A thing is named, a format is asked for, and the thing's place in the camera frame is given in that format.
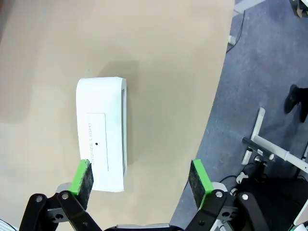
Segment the gray floor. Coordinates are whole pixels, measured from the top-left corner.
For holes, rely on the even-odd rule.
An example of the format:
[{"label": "gray floor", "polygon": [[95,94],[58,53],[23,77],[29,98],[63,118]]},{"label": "gray floor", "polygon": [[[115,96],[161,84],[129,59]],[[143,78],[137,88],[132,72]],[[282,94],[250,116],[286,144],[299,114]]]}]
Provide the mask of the gray floor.
[{"label": "gray floor", "polygon": [[[242,16],[233,19],[231,34]],[[212,181],[238,174],[259,107],[266,110],[260,135],[300,157],[308,142],[308,121],[299,107],[283,113],[291,84],[308,87],[308,19],[294,16],[289,0],[266,0],[246,11],[241,40],[225,58],[218,90],[197,158]],[[276,158],[271,176],[291,177],[295,169]],[[225,181],[228,187],[234,179]],[[190,186],[183,192],[171,224],[185,228],[196,212]]]}]

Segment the small hole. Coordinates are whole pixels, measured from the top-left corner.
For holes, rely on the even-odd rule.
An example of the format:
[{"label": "small hole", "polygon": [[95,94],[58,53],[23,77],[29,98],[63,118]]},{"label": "small hole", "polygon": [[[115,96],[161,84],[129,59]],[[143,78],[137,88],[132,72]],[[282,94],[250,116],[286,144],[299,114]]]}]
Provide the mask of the small hole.
[{"label": "small hole", "polygon": [[224,212],[224,213],[222,214],[222,216],[223,216],[223,217],[228,217],[228,216],[230,216],[230,213]]},{"label": "small hole", "polygon": [[57,218],[57,219],[62,219],[62,218],[63,218],[63,215],[62,215],[62,214],[57,214],[57,215],[56,215],[56,218]]}]

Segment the white rectangular device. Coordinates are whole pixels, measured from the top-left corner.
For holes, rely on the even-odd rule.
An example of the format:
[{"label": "white rectangular device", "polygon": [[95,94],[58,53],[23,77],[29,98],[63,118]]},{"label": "white rectangular device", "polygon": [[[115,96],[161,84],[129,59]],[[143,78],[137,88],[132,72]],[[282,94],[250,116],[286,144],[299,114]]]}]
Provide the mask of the white rectangular device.
[{"label": "white rectangular device", "polygon": [[80,79],[76,110],[80,157],[92,163],[92,189],[123,191],[127,172],[126,80]]}]

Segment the beige tabletop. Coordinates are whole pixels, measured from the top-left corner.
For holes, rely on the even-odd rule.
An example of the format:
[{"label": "beige tabletop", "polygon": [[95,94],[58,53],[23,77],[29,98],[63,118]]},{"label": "beige tabletop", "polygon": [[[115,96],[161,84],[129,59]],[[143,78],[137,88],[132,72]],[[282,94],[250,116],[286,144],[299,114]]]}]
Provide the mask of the beige tabletop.
[{"label": "beige tabletop", "polygon": [[102,229],[169,222],[211,111],[233,4],[6,3],[0,15],[0,218],[19,226],[30,195],[52,196],[72,180],[80,161],[77,82],[119,76],[128,85],[127,184],[121,193],[92,192],[88,212]]}]

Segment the table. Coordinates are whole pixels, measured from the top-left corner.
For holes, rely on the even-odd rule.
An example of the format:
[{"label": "table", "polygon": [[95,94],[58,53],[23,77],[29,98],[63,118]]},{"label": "table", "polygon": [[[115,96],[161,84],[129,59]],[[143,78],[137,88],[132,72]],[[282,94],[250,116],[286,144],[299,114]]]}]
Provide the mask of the table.
[{"label": "table", "polygon": [[80,161],[77,82],[119,76],[128,85],[126,189],[92,192],[88,212],[102,229],[169,222],[211,111],[234,1],[6,4],[0,218],[18,226],[30,195],[52,196],[73,179]]}]

